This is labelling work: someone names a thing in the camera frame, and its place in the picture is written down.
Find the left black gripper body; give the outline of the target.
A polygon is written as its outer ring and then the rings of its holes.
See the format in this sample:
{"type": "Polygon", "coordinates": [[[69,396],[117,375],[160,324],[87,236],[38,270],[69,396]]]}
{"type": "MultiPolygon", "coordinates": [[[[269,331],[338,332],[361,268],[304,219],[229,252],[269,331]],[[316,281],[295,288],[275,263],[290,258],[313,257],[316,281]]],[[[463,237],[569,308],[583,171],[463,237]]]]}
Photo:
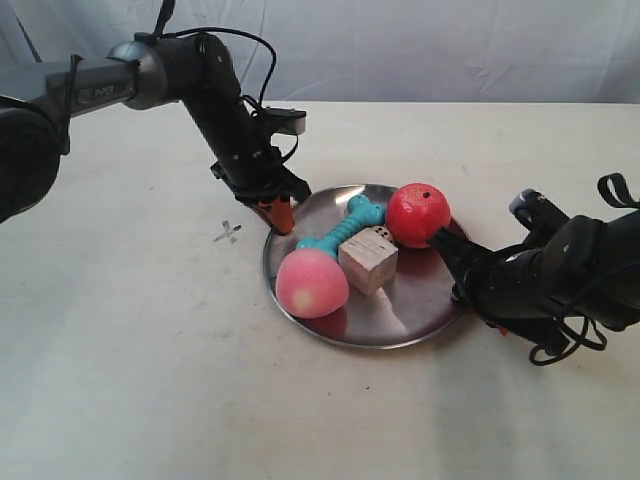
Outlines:
{"type": "Polygon", "coordinates": [[[210,170],[242,203],[257,204],[260,199],[273,200],[284,197],[293,198],[301,203],[311,195],[309,184],[282,165],[266,173],[258,172],[257,180],[249,180],[243,184],[233,181],[220,162],[214,163],[210,170]]]}

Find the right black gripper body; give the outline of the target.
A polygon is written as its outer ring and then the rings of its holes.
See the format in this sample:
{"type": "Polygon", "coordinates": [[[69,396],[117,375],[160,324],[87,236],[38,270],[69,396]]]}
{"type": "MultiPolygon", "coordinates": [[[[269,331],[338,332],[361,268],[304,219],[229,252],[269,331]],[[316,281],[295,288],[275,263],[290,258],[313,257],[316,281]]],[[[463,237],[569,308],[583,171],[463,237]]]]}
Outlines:
{"type": "Polygon", "coordinates": [[[538,267],[541,249],[465,248],[451,255],[454,292],[488,325],[502,328],[558,356],[569,346],[554,320],[561,304],[545,293],[538,267]]]}

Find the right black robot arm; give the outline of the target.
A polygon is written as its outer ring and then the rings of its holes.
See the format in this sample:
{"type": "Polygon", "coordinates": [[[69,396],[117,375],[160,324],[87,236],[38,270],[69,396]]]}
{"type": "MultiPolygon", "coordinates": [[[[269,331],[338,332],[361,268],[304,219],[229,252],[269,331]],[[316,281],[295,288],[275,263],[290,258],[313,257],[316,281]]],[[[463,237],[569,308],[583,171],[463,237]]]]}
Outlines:
{"type": "Polygon", "coordinates": [[[452,274],[454,294],[488,325],[558,355],[565,320],[581,316],[619,332],[639,320],[639,214],[603,222],[519,207],[528,234],[492,251],[441,228],[430,243],[452,274]]]}

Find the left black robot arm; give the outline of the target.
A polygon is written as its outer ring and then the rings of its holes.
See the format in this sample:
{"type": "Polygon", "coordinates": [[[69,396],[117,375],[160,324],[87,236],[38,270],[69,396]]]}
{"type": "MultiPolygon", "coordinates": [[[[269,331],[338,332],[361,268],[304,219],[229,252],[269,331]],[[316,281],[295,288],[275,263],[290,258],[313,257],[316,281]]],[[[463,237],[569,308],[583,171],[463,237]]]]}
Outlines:
{"type": "Polygon", "coordinates": [[[37,205],[70,151],[72,118],[122,103],[148,110],[182,103],[215,158],[213,175],[235,199],[277,233],[294,227],[291,204],[310,194],[289,171],[275,134],[298,137],[302,110],[265,107],[241,92],[224,43],[199,30],[165,36],[139,34],[103,60],[14,66],[1,75],[1,218],[37,205]]]}

